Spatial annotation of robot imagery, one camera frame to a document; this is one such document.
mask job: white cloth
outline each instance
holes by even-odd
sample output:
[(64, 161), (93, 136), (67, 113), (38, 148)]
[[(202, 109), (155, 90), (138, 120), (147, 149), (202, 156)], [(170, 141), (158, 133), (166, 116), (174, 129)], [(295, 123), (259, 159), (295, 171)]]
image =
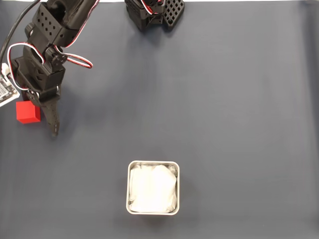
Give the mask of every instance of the white cloth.
[(176, 169), (137, 165), (131, 169), (130, 209), (139, 213), (169, 213), (176, 208)]

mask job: red block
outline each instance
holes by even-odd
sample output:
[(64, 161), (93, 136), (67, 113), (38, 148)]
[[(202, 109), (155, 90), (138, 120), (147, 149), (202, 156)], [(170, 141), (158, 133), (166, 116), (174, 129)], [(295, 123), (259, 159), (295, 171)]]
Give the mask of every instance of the red block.
[(16, 102), (16, 119), (21, 123), (35, 123), (41, 121), (40, 108), (31, 101)]

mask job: circuit board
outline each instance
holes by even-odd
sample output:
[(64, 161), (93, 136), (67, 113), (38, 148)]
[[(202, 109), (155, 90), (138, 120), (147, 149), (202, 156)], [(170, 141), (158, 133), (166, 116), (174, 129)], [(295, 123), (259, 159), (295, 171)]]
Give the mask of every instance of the circuit board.
[(19, 98), (20, 93), (11, 84), (8, 77), (0, 75), (0, 107)]

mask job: black cable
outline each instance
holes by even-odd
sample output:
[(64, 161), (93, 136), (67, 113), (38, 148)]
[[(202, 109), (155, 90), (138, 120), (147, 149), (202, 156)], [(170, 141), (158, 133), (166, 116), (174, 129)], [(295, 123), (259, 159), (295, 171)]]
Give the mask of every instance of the black cable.
[(35, 0), (33, 1), (33, 3), (31, 3), (29, 6), (27, 6), (23, 12), (20, 14), (20, 16), (16, 19), (15, 23), (13, 24), (8, 36), (6, 37), (1, 51), (0, 51), (0, 74), (2, 75), (2, 61), (3, 61), (3, 56), (5, 54), (5, 50), (9, 45), (10, 39), (14, 33), (14, 31), (16, 30), (16, 27), (19, 25), (19, 23), (21, 22), (22, 18), (35, 6), (37, 5), (37, 3), (40, 2), (40, 0)]

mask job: red and white wire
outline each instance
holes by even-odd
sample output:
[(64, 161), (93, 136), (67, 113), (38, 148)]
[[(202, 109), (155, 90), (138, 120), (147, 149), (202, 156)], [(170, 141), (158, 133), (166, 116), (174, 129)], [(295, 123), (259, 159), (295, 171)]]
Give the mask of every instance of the red and white wire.
[(93, 11), (94, 8), (98, 5), (99, 1), (100, 1), (100, 0), (96, 0), (95, 4), (93, 5), (93, 7), (91, 8), (91, 10), (89, 11), (88, 17), (86, 18), (85, 22), (83, 23), (82, 27), (80, 28), (78, 34), (77, 34), (76, 37), (73, 39), (73, 41), (72, 41), (69, 45), (67, 45), (65, 48), (68, 48), (68, 47), (72, 46), (73, 43), (78, 39), (79, 35), (81, 34), (83, 28), (84, 28), (85, 25), (86, 25), (86, 22), (88, 21), (88, 19), (89, 19), (89, 17), (90, 17), (92, 11)]
[(54, 48), (62, 55), (66, 55), (68, 58), (67, 60), (69, 62), (72, 62), (72, 63), (75, 63), (77, 65), (80, 65), (80, 66), (83, 66), (83, 67), (86, 67), (86, 68), (89, 68), (91, 69), (93, 67), (93, 63), (91, 61), (89, 61), (88, 59), (82, 57), (82, 56), (79, 56), (79, 55), (75, 55), (75, 54), (71, 54), (71, 53), (64, 53), (62, 51), (59, 50), (59, 48), (57, 46), (54, 46)]
[(20, 89), (20, 90), (22, 90), (22, 91), (27, 91), (27, 90), (29, 90), (28, 88), (22, 88), (22, 87), (18, 86), (18, 84), (16, 83), (15, 78), (14, 78), (14, 75), (13, 75), (12, 64), (11, 64), (11, 57), (10, 57), (10, 55), (11, 55), (11, 49), (12, 49), (14, 46), (20, 46), (20, 45), (24, 45), (24, 46), (31, 47), (31, 48), (35, 51), (35, 53), (40, 57), (40, 59), (41, 59), (41, 61), (42, 61), (42, 64), (45, 63), (45, 60), (44, 60), (43, 56), (41, 55), (41, 53), (40, 53), (32, 44), (30, 44), (30, 43), (18, 42), (18, 43), (12, 44), (12, 45), (8, 48), (7, 60), (8, 60), (9, 68), (10, 68), (10, 73), (11, 73), (12, 81), (13, 81), (14, 85), (15, 85), (18, 89)]
[(146, 5), (146, 3), (144, 2), (144, 0), (141, 0), (141, 2), (142, 2), (142, 4), (143, 4), (145, 10), (146, 10), (150, 15), (152, 15), (152, 14), (153, 14), (153, 10), (152, 10), (149, 6)]

